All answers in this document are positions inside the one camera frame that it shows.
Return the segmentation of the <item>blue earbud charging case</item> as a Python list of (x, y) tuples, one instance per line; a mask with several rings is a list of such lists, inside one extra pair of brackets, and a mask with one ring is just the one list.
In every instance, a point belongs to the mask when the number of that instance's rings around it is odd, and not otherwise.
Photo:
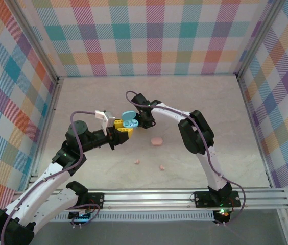
[[(135, 111), (126, 111), (124, 113), (122, 113), (121, 115), (121, 120), (123, 120), (123, 127), (124, 128), (137, 128), (138, 127), (138, 120), (135, 119), (136, 118), (136, 112)], [(125, 126), (125, 122), (128, 121), (129, 124), (131, 121), (136, 121), (137, 125), (135, 127), (132, 127), (132, 126), (128, 126), (126, 127)]]

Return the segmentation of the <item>aluminium side rail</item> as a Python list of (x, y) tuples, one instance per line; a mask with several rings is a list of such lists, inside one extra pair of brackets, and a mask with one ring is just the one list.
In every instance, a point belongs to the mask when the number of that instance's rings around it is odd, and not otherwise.
[(242, 95), (242, 98), (243, 98), (243, 101), (244, 101), (244, 104), (245, 104), (245, 107), (246, 107), (246, 111), (247, 111), (247, 114), (248, 114), (248, 118), (249, 118), (249, 121), (250, 121), (252, 132), (253, 132), (253, 135), (254, 135), (258, 150), (259, 150), (260, 157), (262, 159), (262, 163), (264, 165), (265, 173), (267, 175), (267, 179), (268, 179), (268, 182), (269, 182), (269, 187), (270, 188), (275, 188), (275, 183), (274, 183), (274, 180), (272, 178), (272, 174), (270, 172), (269, 166), (267, 164), (266, 156), (265, 156), (265, 153), (263, 151), (262, 144), (261, 144), (261, 142), (259, 140), (258, 131), (256, 129), (255, 122), (254, 122), (253, 116), (251, 114), (251, 111), (250, 111), (250, 108), (249, 108), (249, 104), (248, 104), (247, 98), (246, 98), (245, 93), (244, 93), (244, 89), (242, 87), (241, 78), (238, 75), (235, 75), (235, 77), (236, 77), (239, 89), (241, 91), (241, 95)]
[(43, 129), (39, 135), (39, 142), (36, 148), (36, 152), (34, 155), (34, 159), (32, 161), (32, 164), (30, 166), (30, 171), (28, 174), (28, 182), (29, 179), (31, 179), (35, 174), (37, 174), (38, 172), (38, 167), (40, 165), (40, 160), (42, 158), (44, 149), (45, 149), (45, 145), (47, 142), (47, 138), (50, 132), (50, 128), (51, 128), (51, 124), (54, 118), (54, 114), (56, 111), (56, 106), (59, 100), (59, 96), (60, 96), (60, 92), (63, 86), (63, 82), (64, 82), (64, 78), (59, 77), (58, 81), (56, 82), (54, 89), (53, 89), (53, 93), (52, 93), (52, 99), (51, 102), (49, 104), (49, 107), (47, 109), (47, 114), (45, 116), (45, 121), (43, 124)]

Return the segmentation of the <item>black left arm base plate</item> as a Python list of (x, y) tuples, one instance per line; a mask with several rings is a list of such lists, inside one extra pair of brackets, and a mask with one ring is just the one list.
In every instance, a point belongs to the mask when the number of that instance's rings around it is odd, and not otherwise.
[(96, 204), (100, 208), (103, 208), (104, 204), (104, 197), (105, 194), (102, 192), (93, 192), (93, 193), (83, 193), (78, 196), (77, 202), (68, 207), (67, 210), (69, 209), (80, 209), (80, 208), (85, 208), (88, 209), (90, 207), (90, 204)]

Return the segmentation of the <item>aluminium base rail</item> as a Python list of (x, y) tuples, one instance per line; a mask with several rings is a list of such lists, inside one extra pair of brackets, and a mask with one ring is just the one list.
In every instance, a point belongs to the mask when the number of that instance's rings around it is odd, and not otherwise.
[[(288, 198), (284, 190), (272, 188), (249, 188), (237, 191), (240, 207), (196, 208), (194, 192), (203, 189), (178, 190), (89, 190), (83, 193), (102, 192), (105, 194), (103, 208), (90, 204), (91, 209), (100, 211), (171, 211), (171, 210), (213, 210), (219, 213), (239, 211), (241, 209), (287, 209)], [(56, 190), (43, 195), (33, 192), (21, 193), (7, 206), (7, 211), (14, 211), (22, 216), (37, 216), (39, 213), (60, 213), (77, 202), (78, 196), (71, 189)]]

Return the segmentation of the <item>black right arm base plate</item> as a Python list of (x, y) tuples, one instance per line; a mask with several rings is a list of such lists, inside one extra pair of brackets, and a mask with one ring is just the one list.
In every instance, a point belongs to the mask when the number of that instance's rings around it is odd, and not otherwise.
[(219, 197), (210, 191), (194, 192), (196, 208), (240, 207), (241, 201), (237, 191), (232, 191), (226, 197)]

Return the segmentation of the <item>aluminium corner post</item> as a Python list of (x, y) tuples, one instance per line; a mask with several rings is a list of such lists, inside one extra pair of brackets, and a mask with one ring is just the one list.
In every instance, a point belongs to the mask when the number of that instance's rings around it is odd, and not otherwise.
[(273, 22), (275, 21), (279, 11), (282, 9), (284, 3), (285, 0), (272, 1), (272, 4), (270, 5), (268, 12), (265, 14), (263, 22), (260, 24), (259, 28), (256, 31), (256, 36), (254, 37), (252, 44), (250, 45), (250, 48), (247, 50), (243, 58), (243, 61), (241, 62), (238, 72), (235, 73), (238, 82), (242, 79), (243, 75), (249, 68), (249, 65), (252, 62), (253, 57), (255, 56), (260, 45), (264, 41), (269, 29), (271, 28)]
[(16, 17), (49, 76), (57, 83), (62, 82), (66, 76), (64, 66), (32, 0), (5, 0), (5, 2)]

